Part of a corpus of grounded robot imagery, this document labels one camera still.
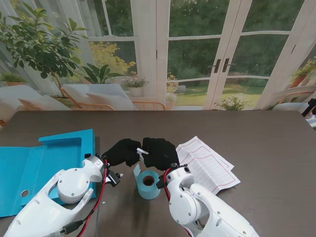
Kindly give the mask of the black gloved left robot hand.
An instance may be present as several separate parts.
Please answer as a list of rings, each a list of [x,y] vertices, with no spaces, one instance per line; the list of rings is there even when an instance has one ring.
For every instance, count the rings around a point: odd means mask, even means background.
[[[102,154],[102,159],[106,160],[110,166],[116,166],[125,162],[129,167],[133,166],[140,159],[137,149],[141,148],[139,141],[129,138],[118,141],[108,151]]]

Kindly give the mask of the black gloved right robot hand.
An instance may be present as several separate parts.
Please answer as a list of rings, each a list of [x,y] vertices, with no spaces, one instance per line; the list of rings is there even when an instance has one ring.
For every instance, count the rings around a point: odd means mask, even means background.
[[[143,139],[142,150],[148,154],[143,154],[144,164],[146,167],[155,167],[158,170],[165,171],[173,163],[179,165],[179,159],[176,147],[163,138]]]

